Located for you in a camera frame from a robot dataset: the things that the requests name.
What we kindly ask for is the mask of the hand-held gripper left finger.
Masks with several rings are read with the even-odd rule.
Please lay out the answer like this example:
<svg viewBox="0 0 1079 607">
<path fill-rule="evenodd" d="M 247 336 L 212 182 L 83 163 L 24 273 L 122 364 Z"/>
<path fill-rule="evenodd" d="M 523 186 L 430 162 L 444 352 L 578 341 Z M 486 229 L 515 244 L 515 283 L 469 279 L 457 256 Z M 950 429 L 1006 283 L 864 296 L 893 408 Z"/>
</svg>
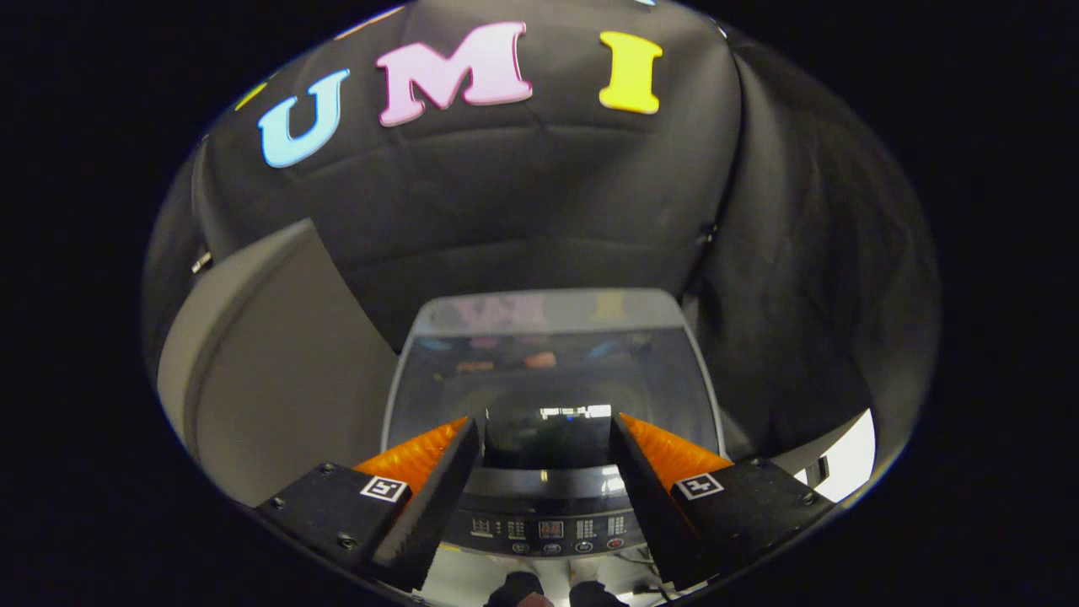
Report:
<svg viewBox="0 0 1079 607">
<path fill-rule="evenodd" d="M 477 422 L 462 417 L 360 465 L 318 464 L 252 514 L 339 572 L 412 593 L 427 580 L 480 447 Z"/>
</svg>

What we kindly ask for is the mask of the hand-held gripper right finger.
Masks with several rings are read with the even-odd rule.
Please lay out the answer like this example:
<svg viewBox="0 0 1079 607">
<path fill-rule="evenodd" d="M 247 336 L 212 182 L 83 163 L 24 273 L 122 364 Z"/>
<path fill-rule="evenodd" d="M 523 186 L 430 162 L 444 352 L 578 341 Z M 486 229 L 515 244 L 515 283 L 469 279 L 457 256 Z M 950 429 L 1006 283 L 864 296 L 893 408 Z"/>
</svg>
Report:
<svg viewBox="0 0 1079 607">
<path fill-rule="evenodd" d="M 835 508 L 770 459 L 735 464 L 623 412 L 610 418 L 609 453 L 663 581 L 679 591 L 755 568 Z"/>
</svg>

